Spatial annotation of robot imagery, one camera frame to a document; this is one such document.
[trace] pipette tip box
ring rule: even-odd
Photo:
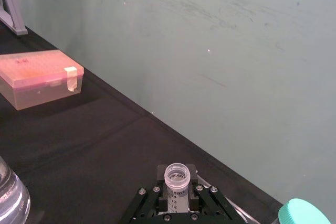
[[[0,55],[0,93],[17,110],[80,93],[83,74],[60,50]]]

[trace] black table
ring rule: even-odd
[[[55,49],[0,24],[0,54]],[[81,94],[16,111],[0,95],[0,155],[27,186],[28,222],[117,223],[158,164],[193,163],[261,223],[281,204],[85,71]]]

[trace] screw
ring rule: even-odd
[[[146,193],[146,189],[141,188],[141,189],[139,190],[139,194],[140,194],[140,195],[144,195],[145,193]]]
[[[218,188],[215,187],[215,186],[213,186],[213,187],[210,188],[210,191],[211,191],[212,193],[216,193],[216,192],[218,192]]]
[[[170,215],[165,215],[163,217],[164,221],[170,221],[172,219],[172,217],[170,217]]]
[[[198,220],[198,215],[197,214],[192,214],[191,216],[192,220]]]
[[[159,186],[154,186],[154,188],[153,188],[153,191],[156,192],[156,193],[157,193],[158,191],[160,191],[160,190],[161,190],[161,189],[160,189]]]
[[[202,191],[202,190],[203,190],[203,186],[202,186],[202,185],[198,185],[198,186],[196,186],[196,190],[197,190],[197,191]]]

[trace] teal wall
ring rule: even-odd
[[[19,0],[28,27],[281,202],[336,221],[335,0]]]

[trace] teal cap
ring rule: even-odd
[[[279,210],[281,224],[331,224],[326,216],[303,199],[291,199]]]

